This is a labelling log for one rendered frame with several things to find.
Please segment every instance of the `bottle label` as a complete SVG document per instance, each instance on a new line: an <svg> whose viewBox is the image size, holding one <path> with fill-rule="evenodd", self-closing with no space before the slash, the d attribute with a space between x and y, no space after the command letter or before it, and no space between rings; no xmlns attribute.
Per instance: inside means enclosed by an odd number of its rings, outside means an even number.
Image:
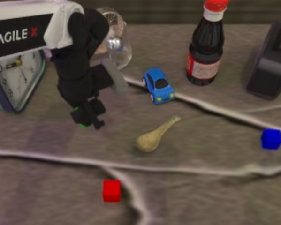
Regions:
<svg viewBox="0 0 281 225"><path fill-rule="evenodd" d="M189 53L187 58L187 73L197 79L209 80L216 76L219 65L220 60L211 64L199 63Z"/></svg>
<svg viewBox="0 0 281 225"><path fill-rule="evenodd" d="M208 21L211 21L211 22L217 22L217 21L220 21L223 19L224 17L224 12L225 10L223 11L220 11L220 12L213 12L211 10L208 10L205 6L204 6L204 13L203 13L203 17L208 20Z"/></svg>

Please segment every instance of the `blue block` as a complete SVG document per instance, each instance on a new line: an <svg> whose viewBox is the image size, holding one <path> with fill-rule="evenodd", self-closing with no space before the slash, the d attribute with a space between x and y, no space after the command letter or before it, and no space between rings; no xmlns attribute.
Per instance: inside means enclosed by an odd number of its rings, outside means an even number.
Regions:
<svg viewBox="0 0 281 225"><path fill-rule="evenodd" d="M278 150L281 145L281 131L275 129L264 129L261 136L263 149Z"/></svg>

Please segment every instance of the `clock face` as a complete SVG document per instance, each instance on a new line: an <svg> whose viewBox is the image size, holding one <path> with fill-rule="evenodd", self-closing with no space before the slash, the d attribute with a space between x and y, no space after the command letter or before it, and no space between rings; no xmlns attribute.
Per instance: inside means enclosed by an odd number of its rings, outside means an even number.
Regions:
<svg viewBox="0 0 281 225"><path fill-rule="evenodd" d="M15 110L22 108L43 70L39 51L0 61L0 84Z"/></svg>

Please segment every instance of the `red cube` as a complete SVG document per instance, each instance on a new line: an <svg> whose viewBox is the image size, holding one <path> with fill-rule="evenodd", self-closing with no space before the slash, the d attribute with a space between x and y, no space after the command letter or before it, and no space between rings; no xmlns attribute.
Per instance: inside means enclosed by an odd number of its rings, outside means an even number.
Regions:
<svg viewBox="0 0 281 225"><path fill-rule="evenodd" d="M119 180L103 181L103 200L106 203L117 203L121 199L121 183Z"/></svg>

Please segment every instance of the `blue toy car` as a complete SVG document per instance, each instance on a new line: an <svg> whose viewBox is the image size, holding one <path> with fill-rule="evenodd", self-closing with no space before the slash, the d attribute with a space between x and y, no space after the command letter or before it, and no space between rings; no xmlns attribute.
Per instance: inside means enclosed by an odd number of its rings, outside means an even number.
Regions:
<svg viewBox="0 0 281 225"><path fill-rule="evenodd" d="M148 89L151 100L156 105L175 98L174 89L159 68L152 68L144 73L143 86Z"/></svg>

